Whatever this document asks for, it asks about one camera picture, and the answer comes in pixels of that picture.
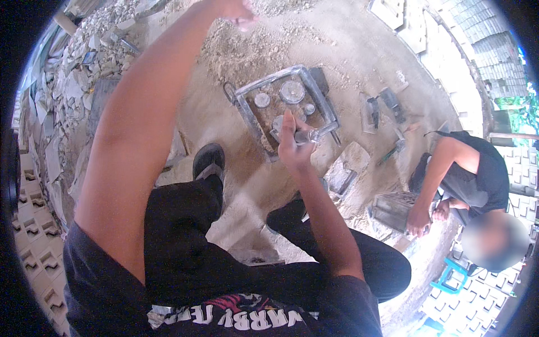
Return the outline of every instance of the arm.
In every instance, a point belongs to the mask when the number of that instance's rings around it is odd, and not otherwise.
[[[446,221],[449,217],[449,209],[470,209],[470,206],[464,201],[460,201],[453,197],[440,201],[436,209],[432,212],[433,221]]]
[[[453,162],[456,162],[463,169],[477,174],[479,152],[452,137],[442,137],[438,141],[429,162],[419,198],[408,214],[406,227],[412,235],[423,236],[423,228],[430,224],[429,206],[440,182],[444,179]]]
[[[143,284],[144,211],[170,150],[176,105],[217,17],[253,18],[241,0],[195,3],[123,76],[95,134],[75,220]]]
[[[300,120],[294,121],[290,110],[286,110],[279,133],[279,157],[299,186],[320,252],[328,261],[333,276],[350,275],[365,281],[357,243],[310,163],[314,145],[296,145],[296,125],[308,128]]]

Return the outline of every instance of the metal frame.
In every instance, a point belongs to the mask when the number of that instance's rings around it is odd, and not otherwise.
[[[251,110],[249,103],[247,103],[245,96],[252,90],[261,88],[284,77],[292,75],[298,75],[300,77],[303,85],[305,86],[305,89],[307,90],[307,93],[311,96],[315,106],[318,108],[320,114],[324,118],[324,122],[326,122],[325,125],[337,122],[335,129],[331,130],[330,134],[332,135],[335,143],[337,143],[337,145],[339,146],[341,145],[341,140],[336,133],[336,129],[339,128],[341,124],[337,119],[337,115],[335,114],[333,106],[322,94],[316,81],[309,72],[309,69],[307,69],[303,64],[297,64],[292,67],[283,69],[262,79],[251,82],[239,89],[236,89],[236,87],[234,87],[232,83],[226,82],[223,85],[223,91],[225,92],[226,98],[230,101],[230,103],[234,104],[237,107],[239,113],[241,114],[241,117],[247,124],[251,135],[254,137],[255,142],[264,149],[266,160],[269,162],[274,162],[278,160],[279,157],[276,153],[269,152],[268,150],[266,150],[262,145],[261,138],[265,137],[267,139],[267,136],[262,131],[260,123],[258,122],[256,116]]]

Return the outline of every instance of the stacked concrete blocks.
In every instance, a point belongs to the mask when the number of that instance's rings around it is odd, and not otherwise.
[[[20,156],[20,196],[12,227],[26,277],[51,324],[69,336],[61,230],[44,199],[30,154]]]

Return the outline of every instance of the hammer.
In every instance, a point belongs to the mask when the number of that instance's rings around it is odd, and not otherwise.
[[[393,153],[401,152],[404,149],[404,134],[400,132],[398,127],[395,127],[394,130],[395,130],[395,133],[397,133],[397,136],[399,137],[399,139],[395,143],[395,147],[392,148],[391,151],[388,152],[388,154],[383,156],[382,159],[380,159],[380,161],[377,164],[378,166],[386,162],[393,155]]]

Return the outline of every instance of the graphic print on t-shirt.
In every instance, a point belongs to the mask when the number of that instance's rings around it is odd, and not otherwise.
[[[239,331],[249,329],[260,331],[294,327],[296,324],[301,324],[301,328],[305,329],[305,316],[308,320],[317,319],[318,313],[307,314],[299,307],[287,307],[264,295],[231,294],[192,307],[175,308],[152,305],[152,310],[148,313],[148,321],[153,329],[158,329],[162,324],[172,325],[190,321],[200,325],[216,324]]]

